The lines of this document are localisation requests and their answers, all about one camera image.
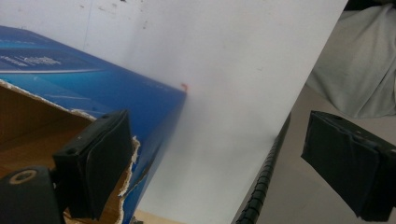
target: white paper sheet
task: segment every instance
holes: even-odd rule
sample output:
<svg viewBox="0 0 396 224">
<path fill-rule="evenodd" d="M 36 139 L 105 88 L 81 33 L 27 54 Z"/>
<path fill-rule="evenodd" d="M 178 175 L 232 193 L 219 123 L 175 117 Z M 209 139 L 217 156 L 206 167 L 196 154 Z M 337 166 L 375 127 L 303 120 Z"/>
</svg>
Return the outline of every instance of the white paper sheet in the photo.
<svg viewBox="0 0 396 224">
<path fill-rule="evenodd" d="M 3 0 L 22 27 L 188 86 L 139 209 L 230 223 L 347 0 Z"/>
</svg>

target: white board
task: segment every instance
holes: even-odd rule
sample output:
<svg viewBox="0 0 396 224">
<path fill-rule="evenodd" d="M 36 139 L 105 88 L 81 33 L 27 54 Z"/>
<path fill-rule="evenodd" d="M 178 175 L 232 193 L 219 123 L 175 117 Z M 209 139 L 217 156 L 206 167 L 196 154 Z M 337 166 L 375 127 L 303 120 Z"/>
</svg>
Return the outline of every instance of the white board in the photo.
<svg viewBox="0 0 396 224">
<path fill-rule="evenodd" d="M 0 24 L 188 86 L 139 209 L 230 223 L 347 0 L 2 0 Z"/>
</svg>

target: gray fabric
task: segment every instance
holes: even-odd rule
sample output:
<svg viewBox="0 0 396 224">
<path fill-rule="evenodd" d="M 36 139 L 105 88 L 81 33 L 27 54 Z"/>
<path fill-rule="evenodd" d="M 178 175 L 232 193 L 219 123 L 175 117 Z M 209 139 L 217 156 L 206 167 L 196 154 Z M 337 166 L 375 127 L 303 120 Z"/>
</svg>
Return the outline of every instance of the gray fabric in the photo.
<svg viewBox="0 0 396 224">
<path fill-rule="evenodd" d="M 352 118 L 396 114 L 396 10 L 344 12 L 306 84 Z"/>
</svg>

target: gray surface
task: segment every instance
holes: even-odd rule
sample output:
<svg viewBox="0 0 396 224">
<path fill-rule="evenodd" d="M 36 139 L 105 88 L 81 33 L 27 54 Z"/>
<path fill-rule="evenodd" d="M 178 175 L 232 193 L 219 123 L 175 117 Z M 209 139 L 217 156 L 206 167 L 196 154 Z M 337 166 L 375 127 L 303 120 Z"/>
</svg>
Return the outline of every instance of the gray surface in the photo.
<svg viewBox="0 0 396 224">
<path fill-rule="evenodd" d="M 340 115 L 318 94 L 304 87 L 292 109 L 289 131 L 257 224 L 365 223 L 355 217 L 335 191 L 300 157 L 311 110 Z M 396 145 L 395 117 L 349 120 Z M 396 223 L 395 212 L 389 223 Z"/>
<path fill-rule="evenodd" d="M 396 114 L 396 10 L 345 11 L 306 84 L 354 118 Z"/>
</svg>

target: cardboard box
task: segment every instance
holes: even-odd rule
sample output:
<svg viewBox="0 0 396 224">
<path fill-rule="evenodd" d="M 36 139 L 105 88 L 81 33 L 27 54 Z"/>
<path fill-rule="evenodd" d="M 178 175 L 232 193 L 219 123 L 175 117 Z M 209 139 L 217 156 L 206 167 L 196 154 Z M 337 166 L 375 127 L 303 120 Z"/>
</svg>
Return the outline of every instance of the cardboard box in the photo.
<svg viewBox="0 0 396 224">
<path fill-rule="evenodd" d="M 100 222 L 129 223 L 185 97 L 44 36 L 0 26 L 0 176 L 28 165 L 53 167 L 52 153 L 93 120 L 128 109 L 137 150 Z"/>
</svg>

